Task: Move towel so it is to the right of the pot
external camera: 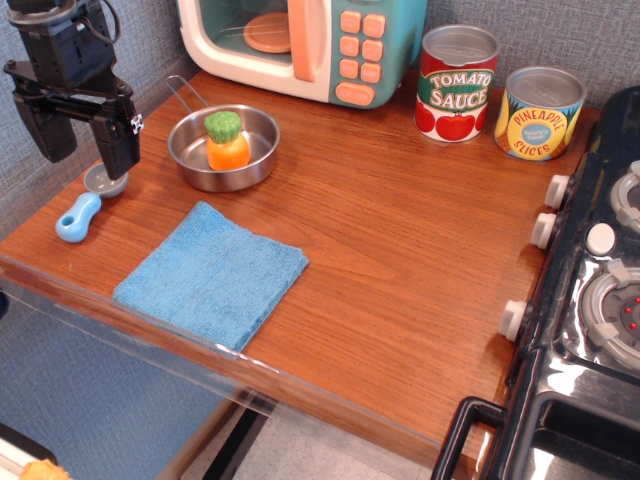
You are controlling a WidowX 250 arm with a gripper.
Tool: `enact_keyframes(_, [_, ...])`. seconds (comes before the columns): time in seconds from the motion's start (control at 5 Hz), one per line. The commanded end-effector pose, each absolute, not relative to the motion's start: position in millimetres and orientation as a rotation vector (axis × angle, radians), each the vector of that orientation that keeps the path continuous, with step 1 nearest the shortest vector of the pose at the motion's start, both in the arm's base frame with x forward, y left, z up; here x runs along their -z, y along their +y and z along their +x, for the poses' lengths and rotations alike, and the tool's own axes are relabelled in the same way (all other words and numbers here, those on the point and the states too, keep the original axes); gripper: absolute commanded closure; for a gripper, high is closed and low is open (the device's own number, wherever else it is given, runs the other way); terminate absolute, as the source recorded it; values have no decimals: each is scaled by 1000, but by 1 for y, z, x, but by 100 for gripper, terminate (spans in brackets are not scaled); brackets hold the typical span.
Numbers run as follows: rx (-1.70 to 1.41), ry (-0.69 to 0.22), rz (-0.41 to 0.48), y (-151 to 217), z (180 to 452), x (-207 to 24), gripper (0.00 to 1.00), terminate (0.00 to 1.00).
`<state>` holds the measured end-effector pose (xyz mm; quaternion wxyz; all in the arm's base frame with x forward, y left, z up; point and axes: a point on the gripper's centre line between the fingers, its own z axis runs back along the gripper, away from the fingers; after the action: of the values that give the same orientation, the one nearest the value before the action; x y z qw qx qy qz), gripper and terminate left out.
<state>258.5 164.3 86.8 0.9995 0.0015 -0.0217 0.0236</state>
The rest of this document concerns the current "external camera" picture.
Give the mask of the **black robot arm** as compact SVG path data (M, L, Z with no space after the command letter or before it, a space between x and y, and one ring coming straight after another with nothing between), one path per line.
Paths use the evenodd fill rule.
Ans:
M25 127L52 163L77 148L73 122L90 125L112 180L140 160L142 117L133 89L114 73L119 15L109 1L11 1L6 13L27 60L4 66Z

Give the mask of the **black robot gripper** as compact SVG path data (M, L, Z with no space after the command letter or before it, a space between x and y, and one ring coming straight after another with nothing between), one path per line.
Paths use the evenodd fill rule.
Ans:
M36 80L60 92L130 99L131 87L113 72L117 31L100 19L66 19L57 23L18 23ZM14 96L20 118L42 155L51 163L77 148L71 120L44 99ZM111 180L140 161L141 118L97 119L91 123L100 157Z

